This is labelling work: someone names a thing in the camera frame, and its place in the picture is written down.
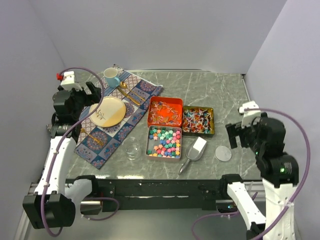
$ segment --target light blue mug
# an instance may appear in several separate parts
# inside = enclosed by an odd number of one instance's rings
[[[109,67],[104,70],[103,75],[106,82],[111,88],[116,88],[120,85],[120,79],[118,78],[119,74],[117,69]]]

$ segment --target robotic arm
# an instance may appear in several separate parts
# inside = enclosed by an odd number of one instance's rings
[[[283,152],[286,129],[281,121],[259,110],[245,111],[247,108],[257,109],[258,106],[254,101],[243,104],[239,108],[239,113],[243,114],[242,122],[227,124],[225,127],[232,149],[237,147],[236,137],[239,136],[241,146],[250,148],[255,154],[265,188],[266,217],[250,198],[238,174],[222,176],[221,192],[237,205],[247,227],[247,239],[263,232],[284,207],[290,205],[278,224],[263,239],[295,240],[294,204],[288,202],[288,199],[297,188],[299,167],[292,156]]]
[[[46,178],[50,171],[51,161],[57,145],[63,135],[72,125],[77,123],[84,107],[96,104],[101,99],[101,89],[92,82],[86,82],[91,94],[86,94],[84,88],[75,80],[73,71],[66,71],[63,75],[57,74],[61,81],[53,99],[55,113],[52,116],[50,149],[47,155],[42,177],[33,195],[23,199],[22,206],[35,229],[43,229],[41,217],[41,197],[44,187],[48,186],[45,196],[45,218],[49,228],[70,227],[75,219],[76,211],[80,209],[81,201],[88,195],[98,193],[98,182],[95,176],[80,176],[71,188],[65,191],[66,176],[72,154],[76,148],[81,131],[81,124],[77,125],[63,140],[57,154],[51,177],[48,183]]]

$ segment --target clear glass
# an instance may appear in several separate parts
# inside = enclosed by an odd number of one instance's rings
[[[140,143],[135,137],[126,137],[121,145],[128,159],[134,160],[141,156]]]

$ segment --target round plate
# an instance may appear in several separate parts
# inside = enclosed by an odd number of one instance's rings
[[[215,149],[215,157],[222,162],[229,161],[231,159],[231,156],[231,151],[226,146],[218,146]]]
[[[89,112],[91,113],[97,105],[93,104]],[[125,103],[114,96],[106,96],[97,111],[90,116],[90,120],[99,127],[107,128],[120,123],[125,115]]]

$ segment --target marble table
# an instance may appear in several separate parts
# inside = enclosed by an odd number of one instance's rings
[[[241,121],[238,107],[248,101],[241,74],[221,74],[204,71],[145,71],[133,72],[155,84],[163,85],[163,97],[176,97],[184,105],[212,107],[214,109],[215,135],[208,139],[202,158],[190,164],[179,176],[181,165],[187,160],[184,150],[194,138],[183,137],[180,162],[148,160],[144,154],[147,144],[147,114],[129,134],[139,140],[142,157],[126,158],[120,146],[104,166],[98,170],[74,153],[68,170],[68,179],[80,175],[95,175],[100,179],[220,179],[223,174],[240,174],[245,180],[259,180],[260,172],[255,156],[250,149],[232,149],[232,158],[227,162],[215,157],[219,146],[230,147],[225,125]],[[94,79],[82,73],[78,77]]]

